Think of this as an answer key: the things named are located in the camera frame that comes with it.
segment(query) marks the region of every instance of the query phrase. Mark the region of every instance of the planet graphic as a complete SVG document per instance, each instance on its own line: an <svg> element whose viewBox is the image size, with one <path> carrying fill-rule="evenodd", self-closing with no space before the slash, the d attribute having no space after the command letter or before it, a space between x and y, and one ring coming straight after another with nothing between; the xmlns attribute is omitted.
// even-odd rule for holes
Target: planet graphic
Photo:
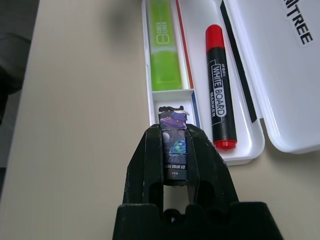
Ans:
<svg viewBox="0 0 320 240"><path fill-rule="evenodd" d="M163 141L164 143L170 142L170 135L169 135L169 133L167 133L167 132L163 132L163 133L162 133L162 141Z"/></svg>

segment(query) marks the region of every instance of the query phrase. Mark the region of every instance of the marker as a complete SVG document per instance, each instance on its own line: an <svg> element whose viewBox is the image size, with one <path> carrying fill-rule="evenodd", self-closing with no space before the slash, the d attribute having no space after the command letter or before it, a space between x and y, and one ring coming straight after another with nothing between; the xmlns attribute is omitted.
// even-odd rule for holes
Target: marker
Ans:
<svg viewBox="0 0 320 240"><path fill-rule="evenodd" d="M213 144L217 150L236 148L237 133L222 29L211 25L205 32Z"/></svg>
<svg viewBox="0 0 320 240"><path fill-rule="evenodd" d="M170 0L148 0L152 91L182 89Z"/></svg>

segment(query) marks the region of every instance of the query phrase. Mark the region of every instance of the clamp jaw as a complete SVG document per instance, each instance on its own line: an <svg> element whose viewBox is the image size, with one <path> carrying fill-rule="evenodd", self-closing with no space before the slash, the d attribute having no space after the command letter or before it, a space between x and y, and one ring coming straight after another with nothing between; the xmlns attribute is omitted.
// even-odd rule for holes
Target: clamp jaw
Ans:
<svg viewBox="0 0 320 240"><path fill-rule="evenodd" d="M149 127L128 165L113 240L281 240L263 202L239 202L228 168L200 128L187 124L185 214L164 211L162 133Z"/></svg>

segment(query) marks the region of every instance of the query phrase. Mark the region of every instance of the pen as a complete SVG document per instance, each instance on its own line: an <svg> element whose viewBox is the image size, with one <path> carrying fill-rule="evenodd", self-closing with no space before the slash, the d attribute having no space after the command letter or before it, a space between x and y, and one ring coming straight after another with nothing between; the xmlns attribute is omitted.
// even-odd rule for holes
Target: pen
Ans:
<svg viewBox="0 0 320 240"><path fill-rule="evenodd" d="M213 144L217 150L228 151L236 147L237 133L221 27L209 26L205 40Z"/></svg>

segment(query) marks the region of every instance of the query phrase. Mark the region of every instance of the lime green marker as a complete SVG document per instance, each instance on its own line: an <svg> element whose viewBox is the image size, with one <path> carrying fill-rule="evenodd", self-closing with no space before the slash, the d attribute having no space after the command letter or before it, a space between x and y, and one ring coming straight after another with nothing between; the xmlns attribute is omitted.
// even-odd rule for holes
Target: lime green marker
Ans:
<svg viewBox="0 0 320 240"><path fill-rule="evenodd" d="M153 91L182 88L170 0L147 0Z"/></svg>

